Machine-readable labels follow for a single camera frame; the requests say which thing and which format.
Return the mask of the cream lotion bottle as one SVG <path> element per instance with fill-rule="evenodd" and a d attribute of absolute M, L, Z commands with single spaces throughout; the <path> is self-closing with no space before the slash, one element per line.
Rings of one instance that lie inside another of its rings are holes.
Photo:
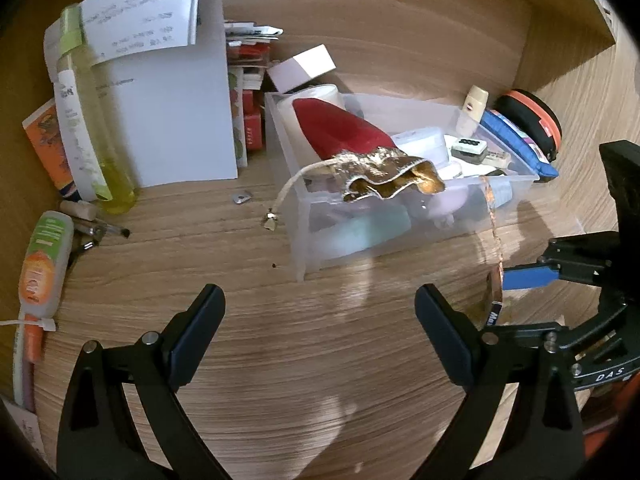
<path fill-rule="evenodd" d="M 473 86 L 469 90 L 457 119 L 457 136 L 460 138 L 474 136 L 486 110 L 488 96 L 486 90 L 477 86 Z"/>

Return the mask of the blue patchwork pouch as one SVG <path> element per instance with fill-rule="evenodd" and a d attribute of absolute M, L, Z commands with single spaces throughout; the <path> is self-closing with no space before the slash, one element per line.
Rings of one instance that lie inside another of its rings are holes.
<path fill-rule="evenodd" d="M 559 177 L 558 170 L 550 164 L 547 156 L 542 154 L 535 141 L 503 114 L 495 110 L 485 110 L 480 124 L 523 159 L 538 174 L 541 181 Z"/>

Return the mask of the orange booklet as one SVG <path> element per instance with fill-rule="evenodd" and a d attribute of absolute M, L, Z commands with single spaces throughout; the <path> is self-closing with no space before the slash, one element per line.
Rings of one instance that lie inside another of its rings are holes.
<path fill-rule="evenodd" d="M 54 187 L 64 200 L 77 202 L 80 195 L 64 150 L 55 100 L 37 108 L 23 120 L 22 126 Z"/>

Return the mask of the small white pink box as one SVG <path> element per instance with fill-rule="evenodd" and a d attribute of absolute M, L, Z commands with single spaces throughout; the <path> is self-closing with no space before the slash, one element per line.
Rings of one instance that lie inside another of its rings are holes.
<path fill-rule="evenodd" d="M 324 44 L 319 44 L 292 58 L 269 67 L 267 74 L 277 92 L 294 90 L 312 80 L 332 72 L 336 66 Z"/>

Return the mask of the mint green bottle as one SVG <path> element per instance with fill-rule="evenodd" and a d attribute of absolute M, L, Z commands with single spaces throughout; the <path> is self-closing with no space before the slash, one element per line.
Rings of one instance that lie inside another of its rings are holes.
<path fill-rule="evenodd" d="M 411 229 L 407 208 L 390 205 L 358 212 L 314 234 L 314 252 L 321 260 L 338 259 L 365 252 L 394 240 Z"/>

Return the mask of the white paper sheet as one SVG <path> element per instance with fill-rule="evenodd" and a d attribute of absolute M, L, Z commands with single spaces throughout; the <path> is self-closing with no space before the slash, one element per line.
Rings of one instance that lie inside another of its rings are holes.
<path fill-rule="evenodd" d="M 140 188 L 238 175 L 221 0 L 84 0 L 107 125 Z"/>

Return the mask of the orange green tube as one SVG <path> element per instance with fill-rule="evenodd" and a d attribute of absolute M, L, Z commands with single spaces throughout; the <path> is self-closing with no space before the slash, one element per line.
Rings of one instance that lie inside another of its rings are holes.
<path fill-rule="evenodd" d="M 74 238 L 67 214 L 48 210 L 32 231 L 17 285 L 18 324 L 14 340 L 14 402 L 35 411 L 34 368 L 42 353 L 43 335 L 55 330 L 54 317 Z"/>

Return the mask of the small patterned eraser box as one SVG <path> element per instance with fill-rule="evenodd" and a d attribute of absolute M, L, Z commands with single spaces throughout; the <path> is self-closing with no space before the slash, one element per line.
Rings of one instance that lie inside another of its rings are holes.
<path fill-rule="evenodd" d="M 479 165 L 484 162 L 488 153 L 488 144 L 482 139 L 457 138 L 451 145 L 450 153 L 455 158 L 469 164 Z"/>

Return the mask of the red gold drawstring pouch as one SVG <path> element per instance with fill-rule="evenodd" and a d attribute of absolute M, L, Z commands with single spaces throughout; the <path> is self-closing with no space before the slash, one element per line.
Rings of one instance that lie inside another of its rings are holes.
<path fill-rule="evenodd" d="M 303 166 L 282 185 L 262 219 L 266 230 L 277 229 L 281 206 L 294 185 L 319 170 L 334 177 L 344 203 L 367 197 L 391 200 L 410 186 L 425 195 L 445 191 L 445 182 L 429 160 L 407 155 L 370 122 L 340 108 L 327 110 L 323 118 L 322 124 L 317 122 L 322 129 L 318 153 L 326 158 Z"/>

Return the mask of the pink round jar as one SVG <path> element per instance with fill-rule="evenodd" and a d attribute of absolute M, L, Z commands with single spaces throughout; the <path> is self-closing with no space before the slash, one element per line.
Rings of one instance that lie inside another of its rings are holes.
<path fill-rule="evenodd" d="M 413 214 L 418 220 L 432 222 L 437 229 L 446 230 L 454 225 L 454 214 L 464 206 L 468 197 L 466 186 L 446 188 L 444 192 L 424 196 Z"/>

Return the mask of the clear plastic storage bin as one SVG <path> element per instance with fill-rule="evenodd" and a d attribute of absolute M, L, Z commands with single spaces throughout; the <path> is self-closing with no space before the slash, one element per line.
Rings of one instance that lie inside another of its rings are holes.
<path fill-rule="evenodd" d="M 389 200 L 366 197 L 346 203 L 329 169 L 300 178 L 278 211 L 278 227 L 291 245 L 298 280 L 329 266 L 418 247 L 489 228 L 485 192 L 494 193 L 496 215 L 510 214 L 538 176 L 492 132 L 475 126 L 473 138 L 506 159 L 506 168 L 471 165 L 450 154 L 461 133 L 461 110 L 450 104 L 373 94 L 349 94 L 333 84 L 299 91 L 303 99 L 329 102 L 387 133 L 405 152 L 437 168 L 444 192 L 426 195 L 409 186 Z"/>

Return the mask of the black orange zip case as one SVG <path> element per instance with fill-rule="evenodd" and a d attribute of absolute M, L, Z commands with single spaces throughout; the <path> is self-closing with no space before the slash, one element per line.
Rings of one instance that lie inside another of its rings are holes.
<path fill-rule="evenodd" d="M 562 126 L 542 99 L 527 90 L 512 89 L 495 100 L 494 110 L 526 133 L 549 162 L 556 159 L 562 144 Z"/>

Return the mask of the small metal clip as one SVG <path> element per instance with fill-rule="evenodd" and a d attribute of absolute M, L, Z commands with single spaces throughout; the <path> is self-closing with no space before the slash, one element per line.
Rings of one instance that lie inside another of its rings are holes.
<path fill-rule="evenodd" d="M 231 196 L 231 199 L 235 205 L 243 205 L 253 199 L 253 194 L 248 191 L 237 192 Z"/>

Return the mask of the stack of books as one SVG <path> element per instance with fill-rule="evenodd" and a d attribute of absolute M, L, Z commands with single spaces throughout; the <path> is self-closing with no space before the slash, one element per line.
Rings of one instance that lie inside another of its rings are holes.
<path fill-rule="evenodd" d="M 269 67 L 271 45 L 283 29 L 254 22 L 224 21 L 228 85 L 236 166 L 248 166 L 248 155 L 264 148 L 262 84 Z"/>

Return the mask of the yellow liquid spray bottle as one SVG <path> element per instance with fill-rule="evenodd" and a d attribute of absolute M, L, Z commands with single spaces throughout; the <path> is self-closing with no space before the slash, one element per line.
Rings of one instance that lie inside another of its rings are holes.
<path fill-rule="evenodd" d="M 60 32 L 56 71 L 64 125 L 75 141 L 81 169 L 100 206 L 108 214 L 124 214 L 136 203 L 137 193 L 104 117 L 80 6 L 72 4 L 62 11 Z"/>

